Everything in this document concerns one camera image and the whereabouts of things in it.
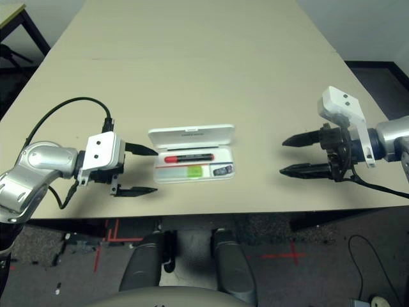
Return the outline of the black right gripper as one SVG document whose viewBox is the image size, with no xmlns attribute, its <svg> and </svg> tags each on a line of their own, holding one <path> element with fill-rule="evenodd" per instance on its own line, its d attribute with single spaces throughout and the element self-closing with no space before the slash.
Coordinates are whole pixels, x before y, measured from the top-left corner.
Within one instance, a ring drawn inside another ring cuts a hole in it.
<svg viewBox="0 0 409 307">
<path fill-rule="evenodd" d="M 283 141 L 282 146 L 300 148 L 315 143 L 320 143 L 321 148 L 327 152 L 328 163 L 293 164 L 280 169 L 279 173 L 292 178 L 327 178 L 342 182 L 346 172 L 364 160 L 360 141 L 352 140 L 346 127 L 332 128 L 329 123 L 324 123 L 320 130 L 295 134 Z"/>
</svg>

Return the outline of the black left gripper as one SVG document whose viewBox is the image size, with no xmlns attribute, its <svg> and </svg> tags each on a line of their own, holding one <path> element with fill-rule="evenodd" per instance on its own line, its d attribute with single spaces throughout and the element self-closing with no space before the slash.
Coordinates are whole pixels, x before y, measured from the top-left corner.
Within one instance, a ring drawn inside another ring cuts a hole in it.
<svg viewBox="0 0 409 307">
<path fill-rule="evenodd" d="M 125 151 L 133 155 L 142 156 L 157 156 L 158 153 L 146 146 L 125 143 Z M 154 193 L 157 188 L 152 187 L 131 187 L 130 189 L 122 189 L 118 183 L 118 176 L 124 172 L 125 155 L 122 155 L 119 163 L 113 169 L 96 170 L 91 172 L 91 181 L 101 184 L 110 184 L 110 194 L 114 197 L 138 197 L 145 194 Z"/>
</svg>

